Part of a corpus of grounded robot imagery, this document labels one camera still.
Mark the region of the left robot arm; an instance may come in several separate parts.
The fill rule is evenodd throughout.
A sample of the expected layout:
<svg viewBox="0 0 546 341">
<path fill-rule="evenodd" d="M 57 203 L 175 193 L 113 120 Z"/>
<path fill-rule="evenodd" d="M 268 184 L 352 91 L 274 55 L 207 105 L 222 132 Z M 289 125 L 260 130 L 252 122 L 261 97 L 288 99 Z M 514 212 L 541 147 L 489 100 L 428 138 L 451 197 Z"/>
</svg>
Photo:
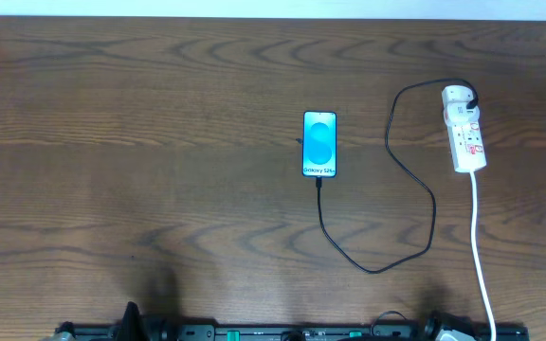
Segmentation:
<svg viewBox="0 0 546 341">
<path fill-rule="evenodd" d="M 135 302 L 128 302 L 123 317 L 113 324 L 82 324 L 65 321 L 43 341 L 176 341 L 179 327 L 169 318 L 143 315 Z"/>
</svg>

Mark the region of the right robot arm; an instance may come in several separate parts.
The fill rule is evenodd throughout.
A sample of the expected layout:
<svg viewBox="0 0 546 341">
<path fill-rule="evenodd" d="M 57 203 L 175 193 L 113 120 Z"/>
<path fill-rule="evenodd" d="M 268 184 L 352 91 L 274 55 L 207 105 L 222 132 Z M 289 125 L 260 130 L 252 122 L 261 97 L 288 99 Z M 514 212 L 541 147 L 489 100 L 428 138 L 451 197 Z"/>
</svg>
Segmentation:
<svg viewBox="0 0 546 341">
<path fill-rule="evenodd" d="M 468 317 L 433 311 L 423 328 L 427 341 L 480 341 L 475 326 Z"/>
</svg>

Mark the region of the blue Galaxy smartphone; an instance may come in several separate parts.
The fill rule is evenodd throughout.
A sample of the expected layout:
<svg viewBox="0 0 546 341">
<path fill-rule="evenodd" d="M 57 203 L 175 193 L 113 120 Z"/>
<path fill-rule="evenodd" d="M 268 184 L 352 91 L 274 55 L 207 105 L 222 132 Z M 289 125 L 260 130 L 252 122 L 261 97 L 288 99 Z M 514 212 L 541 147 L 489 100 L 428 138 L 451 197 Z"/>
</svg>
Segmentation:
<svg viewBox="0 0 546 341">
<path fill-rule="evenodd" d="M 302 175 L 334 178 L 337 175 L 337 114 L 303 114 Z"/>
</svg>

